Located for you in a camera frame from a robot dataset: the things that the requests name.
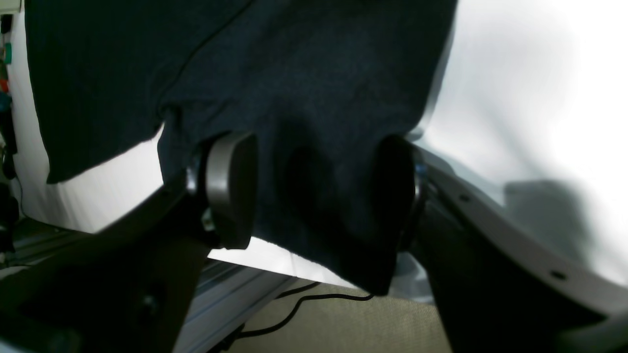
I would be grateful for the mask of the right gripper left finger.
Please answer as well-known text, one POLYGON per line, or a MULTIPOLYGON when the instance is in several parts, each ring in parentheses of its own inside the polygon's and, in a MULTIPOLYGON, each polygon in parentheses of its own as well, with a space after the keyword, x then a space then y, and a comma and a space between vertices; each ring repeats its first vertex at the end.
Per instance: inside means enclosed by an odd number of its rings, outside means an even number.
POLYGON ((258 139, 222 134, 106 229, 1 280, 3 353, 170 353, 211 250, 253 232, 258 139))

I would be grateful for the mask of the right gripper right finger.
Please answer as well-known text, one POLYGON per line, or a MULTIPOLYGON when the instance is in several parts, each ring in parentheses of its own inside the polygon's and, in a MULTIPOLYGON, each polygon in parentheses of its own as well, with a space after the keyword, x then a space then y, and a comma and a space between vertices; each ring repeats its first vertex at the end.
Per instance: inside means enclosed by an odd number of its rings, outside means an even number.
POLYGON ((402 136, 376 149, 374 198, 393 248, 425 268, 453 350, 627 351, 626 287, 531 239, 402 136))

